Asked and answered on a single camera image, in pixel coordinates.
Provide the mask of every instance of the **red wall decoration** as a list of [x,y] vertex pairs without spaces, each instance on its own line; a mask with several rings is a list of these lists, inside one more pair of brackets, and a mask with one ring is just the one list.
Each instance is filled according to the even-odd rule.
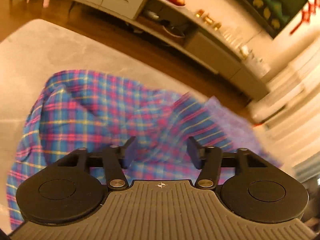
[[310,18],[311,15],[316,14],[316,9],[320,8],[320,0],[315,0],[314,3],[308,3],[308,10],[302,10],[302,19],[298,23],[297,26],[294,27],[294,29],[290,32],[290,35],[294,34],[296,30],[303,24],[303,23],[308,23],[310,24]]

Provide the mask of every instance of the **blue and pink plaid fabric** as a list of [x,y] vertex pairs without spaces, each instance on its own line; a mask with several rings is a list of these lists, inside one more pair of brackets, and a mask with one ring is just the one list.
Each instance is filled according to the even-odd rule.
[[[55,74],[27,117],[8,175],[12,229],[23,222],[15,199],[20,183],[80,147],[95,151],[110,144],[122,145],[136,136],[137,158],[124,170],[129,183],[133,179],[195,182],[200,171],[186,153],[189,136],[202,145],[236,150],[209,110],[188,94],[150,90],[121,77],[87,70]],[[91,174],[105,183],[101,168],[92,168]],[[233,169],[223,169],[220,183],[233,174]]]

